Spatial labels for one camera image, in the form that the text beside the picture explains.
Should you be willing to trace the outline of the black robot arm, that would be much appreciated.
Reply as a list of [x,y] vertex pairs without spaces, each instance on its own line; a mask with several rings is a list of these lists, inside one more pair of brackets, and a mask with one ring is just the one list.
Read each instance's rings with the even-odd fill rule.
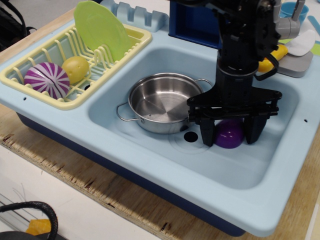
[[257,88],[253,81],[273,76],[279,63],[279,33],[273,0],[183,0],[188,7],[204,7],[217,17],[221,48],[217,52],[212,89],[187,100],[188,118],[200,127],[202,141],[212,146],[217,120],[243,119],[249,144],[255,143],[271,116],[278,113],[282,94]]

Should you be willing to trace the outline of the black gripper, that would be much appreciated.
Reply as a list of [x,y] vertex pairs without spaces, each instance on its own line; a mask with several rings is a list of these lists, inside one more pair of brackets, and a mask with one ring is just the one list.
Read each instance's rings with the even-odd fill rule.
[[254,87],[256,72],[255,67],[235,70],[217,65],[214,86],[187,100],[188,119],[200,126],[204,145],[214,145],[216,120],[245,118],[245,139],[253,144],[259,139],[268,118],[278,114],[282,93]]

